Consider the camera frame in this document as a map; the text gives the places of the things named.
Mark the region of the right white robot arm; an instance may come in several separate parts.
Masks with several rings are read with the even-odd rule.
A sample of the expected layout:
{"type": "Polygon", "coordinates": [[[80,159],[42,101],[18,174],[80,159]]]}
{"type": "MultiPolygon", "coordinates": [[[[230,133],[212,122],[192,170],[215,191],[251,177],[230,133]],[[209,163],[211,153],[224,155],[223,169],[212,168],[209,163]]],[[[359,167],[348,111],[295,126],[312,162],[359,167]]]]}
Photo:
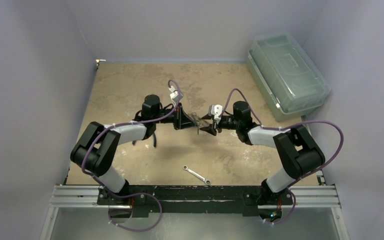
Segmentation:
{"type": "Polygon", "coordinates": [[[235,130],[238,139],[250,146],[266,146],[277,150],[282,167],[261,183],[258,200],[268,204],[280,198],[289,185],[326,162],[325,155],[303,125],[289,130],[269,130],[256,124],[245,101],[233,104],[231,115],[222,115],[221,105],[211,105],[203,120],[211,120],[200,130],[213,136],[223,129],[235,130]]]}

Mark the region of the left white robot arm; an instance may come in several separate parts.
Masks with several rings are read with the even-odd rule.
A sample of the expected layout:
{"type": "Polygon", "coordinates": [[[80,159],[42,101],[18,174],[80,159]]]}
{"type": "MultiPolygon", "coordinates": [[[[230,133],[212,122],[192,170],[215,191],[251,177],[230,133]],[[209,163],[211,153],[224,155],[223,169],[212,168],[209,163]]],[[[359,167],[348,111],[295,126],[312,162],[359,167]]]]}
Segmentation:
{"type": "Polygon", "coordinates": [[[112,201],[122,205],[129,199],[129,182],[113,167],[117,147],[154,138],[157,124],[172,124],[175,130],[198,125],[184,112],[180,102],[163,106],[157,95],[150,94],[131,122],[116,125],[90,122],[73,147],[70,160],[104,185],[112,201]]]}

